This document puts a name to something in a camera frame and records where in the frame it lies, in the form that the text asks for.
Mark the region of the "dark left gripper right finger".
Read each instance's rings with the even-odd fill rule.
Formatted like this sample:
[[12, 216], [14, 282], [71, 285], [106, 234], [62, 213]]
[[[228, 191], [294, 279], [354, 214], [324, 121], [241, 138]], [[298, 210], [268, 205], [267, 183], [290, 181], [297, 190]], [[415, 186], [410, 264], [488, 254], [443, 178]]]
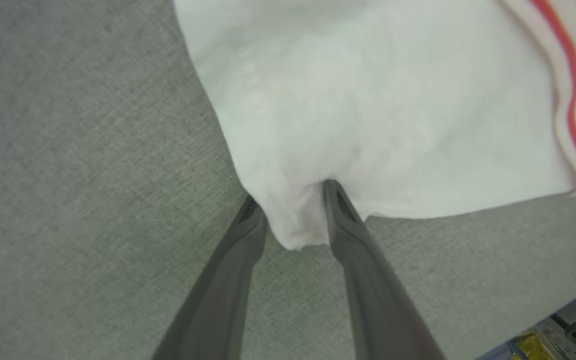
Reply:
[[323, 196], [333, 255], [343, 268], [357, 360], [443, 360], [444, 354], [345, 190]]

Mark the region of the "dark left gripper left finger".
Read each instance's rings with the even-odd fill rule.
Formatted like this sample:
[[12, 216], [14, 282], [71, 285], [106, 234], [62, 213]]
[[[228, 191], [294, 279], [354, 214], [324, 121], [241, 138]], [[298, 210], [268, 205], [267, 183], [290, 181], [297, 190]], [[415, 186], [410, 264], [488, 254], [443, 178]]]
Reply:
[[248, 196], [204, 266], [154, 360], [238, 360], [253, 269], [265, 250], [268, 220]]

